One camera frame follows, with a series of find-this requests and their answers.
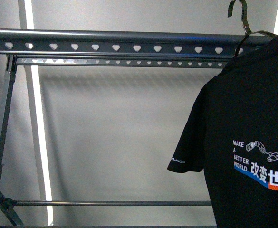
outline gray backdrop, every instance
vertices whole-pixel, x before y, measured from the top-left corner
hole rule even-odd
[[[230,0],[33,0],[35,29],[243,34]],[[278,0],[247,0],[253,31],[273,32]],[[20,28],[0,0],[0,28]],[[0,56],[0,97],[5,69]],[[209,200],[203,172],[166,170],[192,104],[215,69],[39,67],[53,200]],[[25,71],[18,68],[0,188],[40,200]],[[44,208],[16,211],[46,225]],[[10,223],[0,212],[0,225]],[[211,207],[54,208],[54,225],[214,225]]]

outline t-shirt sleeve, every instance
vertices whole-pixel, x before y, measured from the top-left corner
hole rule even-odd
[[[204,86],[194,102],[168,170],[179,173],[203,170],[206,99],[206,86]]]

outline heart-shaped hole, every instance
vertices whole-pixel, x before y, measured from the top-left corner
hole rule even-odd
[[[160,52],[161,49],[162,49],[161,46],[154,46],[154,50],[155,50],[156,52]]]
[[[51,47],[52,50],[56,50],[58,45],[57,44],[49,44],[49,46]]]
[[[221,54],[221,52],[223,51],[223,48],[217,47],[217,48],[215,48],[215,51],[217,54]]]
[[[33,44],[32,44],[32,43],[25,43],[25,46],[26,46],[29,50],[33,49]]]
[[[6,42],[5,46],[7,47],[7,49],[12,49],[13,48],[13,44],[11,42]]]
[[[140,50],[141,50],[141,46],[140,45],[134,45],[134,50],[136,51],[136,52],[139,52]]]
[[[120,45],[112,45],[113,50],[118,51],[120,49]]]
[[[93,44],[93,45],[91,45],[91,47],[94,51],[98,51],[100,48],[100,46],[98,44]]]
[[[181,46],[175,46],[175,51],[177,53],[180,53],[182,51],[182,47]]]
[[[72,44],[71,45],[71,48],[76,51],[78,49],[78,44]]]
[[[195,47],[195,51],[199,54],[202,52],[203,48],[202,47]]]

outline metal frame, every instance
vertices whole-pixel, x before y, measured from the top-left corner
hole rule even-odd
[[[242,40],[238,35],[0,29],[0,54],[7,55],[0,111],[0,178],[17,65],[224,68]],[[242,54],[268,42],[267,37],[249,37]],[[0,191],[0,209],[14,226],[24,225],[14,206],[210,205],[210,201],[17,201]]]

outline black t-shirt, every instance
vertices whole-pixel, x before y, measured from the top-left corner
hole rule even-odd
[[[202,169],[219,228],[278,228],[278,37],[200,91],[168,170]]]

